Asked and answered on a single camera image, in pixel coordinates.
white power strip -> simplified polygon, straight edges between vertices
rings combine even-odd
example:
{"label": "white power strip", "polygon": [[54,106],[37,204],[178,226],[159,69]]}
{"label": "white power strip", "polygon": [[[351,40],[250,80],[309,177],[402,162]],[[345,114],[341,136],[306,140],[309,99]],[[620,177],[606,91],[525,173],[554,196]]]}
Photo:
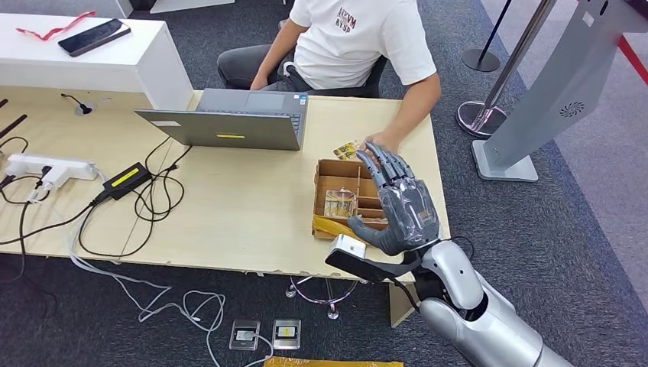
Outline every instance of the white power strip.
{"label": "white power strip", "polygon": [[86,160],[12,154],[8,162],[9,167],[29,174],[40,174],[43,167],[51,167],[51,170],[43,177],[43,182],[56,188],[63,186],[69,178],[94,180],[97,177],[94,164]]}

yellow label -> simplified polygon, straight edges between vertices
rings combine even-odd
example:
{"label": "yellow label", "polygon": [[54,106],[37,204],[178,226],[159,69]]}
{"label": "yellow label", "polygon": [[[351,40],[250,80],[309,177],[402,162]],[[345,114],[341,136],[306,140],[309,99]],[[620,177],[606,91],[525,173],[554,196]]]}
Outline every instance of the yellow label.
{"label": "yellow label", "polygon": [[116,180],[115,182],[113,182],[111,186],[113,186],[113,187],[119,186],[122,182],[124,182],[127,179],[133,177],[133,175],[136,174],[139,171],[140,171],[139,168],[134,168],[132,171],[130,171],[127,174],[125,174],[124,176],[122,176],[119,180]]}
{"label": "yellow label", "polygon": [[245,139],[244,135],[226,135],[226,134],[216,134],[217,138],[225,138],[225,139]]}

desk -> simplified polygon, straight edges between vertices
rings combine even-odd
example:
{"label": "desk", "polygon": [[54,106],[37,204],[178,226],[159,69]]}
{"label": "desk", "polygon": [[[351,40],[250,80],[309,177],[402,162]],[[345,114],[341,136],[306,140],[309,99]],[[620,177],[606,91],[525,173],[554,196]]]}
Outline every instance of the desk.
{"label": "desk", "polygon": [[[113,99],[115,109],[98,110],[96,115],[81,117],[74,116],[69,106],[61,109],[47,105],[47,109],[39,110],[32,104],[25,105],[24,111],[17,110],[13,107],[11,94],[19,95],[22,90],[5,92],[0,88],[0,97],[10,99],[10,103],[0,109],[0,116],[9,111],[15,115],[30,114],[28,109],[34,110],[34,116],[40,116],[30,117],[14,131],[15,135],[30,140],[32,153],[91,159],[111,177],[135,161],[142,161],[148,151],[164,139],[161,132],[131,112],[133,105],[138,104],[135,99],[123,105]],[[90,95],[102,98],[100,93]],[[196,92],[190,108],[195,108],[199,96],[200,92]],[[316,163],[321,158],[334,157],[333,148],[382,128],[397,112],[399,104],[399,101],[386,99],[311,97],[304,149],[299,152],[195,147],[173,172],[186,188],[183,202],[155,227],[148,245],[121,261],[357,279],[325,264],[330,242],[311,236]],[[52,130],[45,124],[51,124]],[[63,129],[57,132],[61,140],[46,138],[58,129]],[[82,149],[74,144],[75,141],[96,143]],[[168,166],[186,149],[175,141],[163,148],[154,156],[159,167]],[[400,153],[416,175],[426,181],[439,213],[443,235],[449,236],[429,119],[403,142]],[[20,186],[27,191],[31,188]],[[69,217],[98,193],[98,185],[79,181],[66,185],[62,191],[55,194],[52,203]],[[86,231],[89,246],[125,253],[141,243],[147,234],[148,223],[137,221],[133,225],[132,200],[124,198],[123,204],[122,201],[110,203],[108,209],[97,210],[96,219]],[[0,225],[3,239],[15,234],[20,210],[6,207],[0,203],[5,218]],[[28,220],[31,228],[41,227],[47,221],[43,213],[38,215],[40,217]],[[65,255],[61,234],[54,232],[30,241],[28,251],[36,255]],[[17,250],[17,246],[0,248],[0,251]],[[368,248],[367,256],[377,261],[401,260],[400,256],[387,257],[376,248]],[[407,274],[401,281],[411,283],[413,277]],[[392,313],[395,325],[407,316],[411,307],[395,287],[390,288],[390,302],[392,311],[399,310]]]}

power adapter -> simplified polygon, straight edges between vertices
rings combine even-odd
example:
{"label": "power adapter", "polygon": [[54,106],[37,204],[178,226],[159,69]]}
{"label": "power adapter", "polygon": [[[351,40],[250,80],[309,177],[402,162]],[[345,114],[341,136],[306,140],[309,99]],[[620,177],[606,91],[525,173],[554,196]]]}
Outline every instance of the power adapter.
{"label": "power adapter", "polygon": [[140,187],[140,185],[148,182],[152,178],[149,172],[142,163],[136,163],[126,168],[123,172],[107,180],[103,184],[103,193],[101,196],[107,198],[110,196],[114,200],[121,199],[127,193]]}

office chair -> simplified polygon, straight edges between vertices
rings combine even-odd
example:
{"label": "office chair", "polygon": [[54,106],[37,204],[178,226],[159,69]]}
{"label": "office chair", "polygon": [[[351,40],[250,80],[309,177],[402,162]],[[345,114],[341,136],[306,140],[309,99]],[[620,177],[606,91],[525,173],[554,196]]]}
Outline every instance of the office chair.
{"label": "office chair", "polygon": [[[279,21],[279,29],[283,27],[286,20]],[[334,96],[334,97],[363,97],[363,98],[380,98],[380,81],[385,65],[388,59],[385,56],[380,56],[374,67],[369,73],[367,82],[363,86],[356,86],[352,88],[333,88],[333,89],[312,89],[306,91],[311,96]]]}

